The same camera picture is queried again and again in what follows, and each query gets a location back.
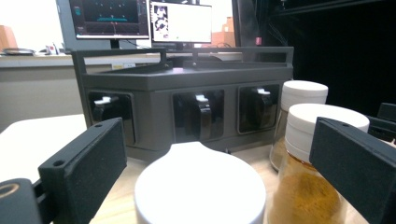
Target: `white jar lid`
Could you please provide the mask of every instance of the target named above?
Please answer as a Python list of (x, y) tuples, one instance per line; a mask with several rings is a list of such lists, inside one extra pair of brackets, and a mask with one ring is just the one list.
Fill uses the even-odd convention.
[(266, 190), (246, 162), (199, 142), (173, 144), (134, 188), (144, 223), (262, 223)]
[(318, 104), (293, 105), (290, 107), (288, 114), (286, 128), (288, 144), (286, 144), (286, 148), (289, 153), (299, 160), (309, 161), (312, 139), (318, 117), (339, 120), (366, 133), (370, 125), (370, 120), (363, 114), (343, 107)]
[(297, 104), (325, 104), (329, 88), (325, 85), (302, 80), (291, 80), (283, 84), (281, 107), (289, 111)]

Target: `monitor stand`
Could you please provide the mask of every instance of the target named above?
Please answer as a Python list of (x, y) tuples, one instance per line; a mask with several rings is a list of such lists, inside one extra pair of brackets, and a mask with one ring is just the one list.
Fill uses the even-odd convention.
[(193, 48), (194, 44), (192, 43), (176, 43), (176, 50), (189, 50)]
[(110, 47), (111, 49), (119, 49), (120, 41), (118, 39), (110, 39)]

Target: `table surface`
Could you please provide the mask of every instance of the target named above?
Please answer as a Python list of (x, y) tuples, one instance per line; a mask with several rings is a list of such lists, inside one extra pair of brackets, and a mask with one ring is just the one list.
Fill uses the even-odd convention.
[[(37, 167), (86, 130), (83, 115), (46, 119), (29, 119), (10, 125), (0, 134), (0, 182), (12, 178), (28, 178), (36, 182)], [(267, 195), (276, 189), (277, 172), (268, 157), (270, 147), (255, 147), (233, 153), (250, 164), (262, 178)], [(134, 185), (149, 164), (128, 158), (127, 167), (108, 193), (91, 223), (136, 223)], [(367, 221), (349, 206), (345, 223)]]

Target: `glass jar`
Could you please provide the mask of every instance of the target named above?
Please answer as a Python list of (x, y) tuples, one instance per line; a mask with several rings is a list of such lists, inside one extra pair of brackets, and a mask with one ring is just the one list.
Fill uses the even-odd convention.
[(281, 109), (276, 121), (276, 133), (270, 151), (270, 162), (275, 170), (279, 170), (280, 163), (287, 154), (284, 142), (289, 108), (292, 105), (304, 103), (325, 104), (327, 93), (327, 86), (316, 82), (291, 80), (283, 84)]
[(268, 202), (269, 224), (345, 222), (347, 201), (309, 162), (318, 117), (340, 120), (365, 132), (370, 123), (362, 114), (342, 107), (291, 106), (284, 140), (287, 152), (280, 165), (276, 191)]

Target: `monitor screen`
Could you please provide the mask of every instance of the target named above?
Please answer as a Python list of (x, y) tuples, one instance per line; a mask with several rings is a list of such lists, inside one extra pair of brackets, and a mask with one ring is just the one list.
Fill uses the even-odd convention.
[(149, 39), (146, 0), (70, 0), (77, 39)]
[(210, 43), (212, 7), (150, 2), (153, 42)]

